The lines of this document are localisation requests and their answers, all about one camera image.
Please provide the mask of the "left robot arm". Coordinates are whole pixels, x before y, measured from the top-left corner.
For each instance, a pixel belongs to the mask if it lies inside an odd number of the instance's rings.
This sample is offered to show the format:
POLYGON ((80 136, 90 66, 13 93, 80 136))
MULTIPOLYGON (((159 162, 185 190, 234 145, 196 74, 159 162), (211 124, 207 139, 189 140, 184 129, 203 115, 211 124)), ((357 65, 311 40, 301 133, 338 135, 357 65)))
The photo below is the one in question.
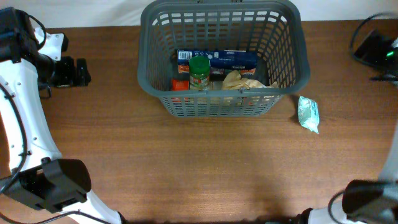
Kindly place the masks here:
POLYGON ((58 150, 42 108, 42 90, 87 86, 86 60, 63 55, 68 38, 49 34, 35 17, 13 7, 1 10, 1 119, 9 146, 9 177, 1 193, 54 219, 124 223, 94 193, 86 165, 58 150))

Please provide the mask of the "green lid jar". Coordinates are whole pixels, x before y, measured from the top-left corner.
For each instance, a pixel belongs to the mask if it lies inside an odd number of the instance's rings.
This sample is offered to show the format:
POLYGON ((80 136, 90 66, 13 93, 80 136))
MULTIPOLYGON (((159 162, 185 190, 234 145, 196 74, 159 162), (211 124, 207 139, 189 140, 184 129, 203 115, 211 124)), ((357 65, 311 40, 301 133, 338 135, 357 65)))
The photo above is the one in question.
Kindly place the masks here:
POLYGON ((194 56, 188 65, 191 86, 198 89, 206 88, 210 80, 210 60, 204 56, 194 56))

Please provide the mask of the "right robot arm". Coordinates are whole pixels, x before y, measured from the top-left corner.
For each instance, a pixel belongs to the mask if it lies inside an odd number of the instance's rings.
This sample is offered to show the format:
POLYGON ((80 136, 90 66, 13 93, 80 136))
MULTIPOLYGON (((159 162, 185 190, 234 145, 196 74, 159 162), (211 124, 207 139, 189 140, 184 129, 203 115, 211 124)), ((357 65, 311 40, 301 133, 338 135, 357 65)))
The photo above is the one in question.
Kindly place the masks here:
MULTIPOLYGON (((382 72, 372 81, 397 85, 397 38, 371 31, 356 50, 350 52, 360 63, 382 72)), ((322 209, 309 208, 294 223, 397 223, 397 133, 377 180, 353 180, 334 194, 322 209)))

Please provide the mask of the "blue tissue box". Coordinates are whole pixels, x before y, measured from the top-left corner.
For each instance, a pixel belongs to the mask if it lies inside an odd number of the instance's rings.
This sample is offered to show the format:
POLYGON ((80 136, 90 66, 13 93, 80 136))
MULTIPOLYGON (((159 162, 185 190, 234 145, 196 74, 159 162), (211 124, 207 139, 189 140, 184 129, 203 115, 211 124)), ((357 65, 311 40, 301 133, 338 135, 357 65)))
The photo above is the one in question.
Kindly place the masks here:
POLYGON ((257 55, 242 50, 177 50, 178 73, 189 73, 189 60, 194 56, 204 56, 210 60, 211 75, 226 75, 238 70, 242 75, 253 75, 257 67, 257 55))

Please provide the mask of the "orange spaghetti packet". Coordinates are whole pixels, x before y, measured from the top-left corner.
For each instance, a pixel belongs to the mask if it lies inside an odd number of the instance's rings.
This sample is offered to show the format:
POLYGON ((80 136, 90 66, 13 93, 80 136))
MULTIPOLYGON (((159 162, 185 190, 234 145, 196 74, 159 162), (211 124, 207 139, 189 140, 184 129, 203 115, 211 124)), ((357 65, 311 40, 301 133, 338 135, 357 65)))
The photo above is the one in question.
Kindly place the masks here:
MULTIPOLYGON (((171 91, 193 91, 198 90, 199 92, 221 92, 222 90, 222 81, 210 81, 207 86, 197 87, 192 85, 188 80, 178 80, 172 79, 171 82, 171 91)), ((193 96, 184 96, 184 97, 173 97, 172 103, 176 105, 182 105, 185 103, 186 105, 193 105, 198 103, 199 105, 204 105, 207 103, 207 99, 205 97, 198 97, 195 99, 193 96)))

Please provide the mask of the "pale green wipes packet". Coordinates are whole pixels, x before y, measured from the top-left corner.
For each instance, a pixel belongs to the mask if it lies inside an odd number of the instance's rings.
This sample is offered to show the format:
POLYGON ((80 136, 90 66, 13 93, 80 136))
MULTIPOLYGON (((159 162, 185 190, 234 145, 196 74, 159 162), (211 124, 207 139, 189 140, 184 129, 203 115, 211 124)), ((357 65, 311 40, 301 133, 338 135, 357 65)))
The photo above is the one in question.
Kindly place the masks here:
POLYGON ((311 132, 318 132, 320 124, 320 115, 318 112, 318 104, 314 100, 300 96, 298 99, 298 121, 300 125, 311 132))

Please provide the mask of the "beige paper pouch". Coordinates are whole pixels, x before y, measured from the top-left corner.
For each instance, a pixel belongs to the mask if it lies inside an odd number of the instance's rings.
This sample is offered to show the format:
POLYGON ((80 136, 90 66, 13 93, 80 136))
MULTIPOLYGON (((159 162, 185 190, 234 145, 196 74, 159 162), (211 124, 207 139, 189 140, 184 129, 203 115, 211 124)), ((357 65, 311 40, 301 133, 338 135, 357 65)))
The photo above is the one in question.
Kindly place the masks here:
MULTIPOLYGON (((243 78, 237 70, 233 70, 228 73, 221 86, 222 90, 250 90, 252 88, 278 88, 278 83, 274 82, 265 86, 258 80, 243 78)), ((231 105, 233 102, 235 102, 235 105, 243 105, 247 102, 247 98, 242 96, 235 100, 233 97, 227 97, 222 104, 231 105)))

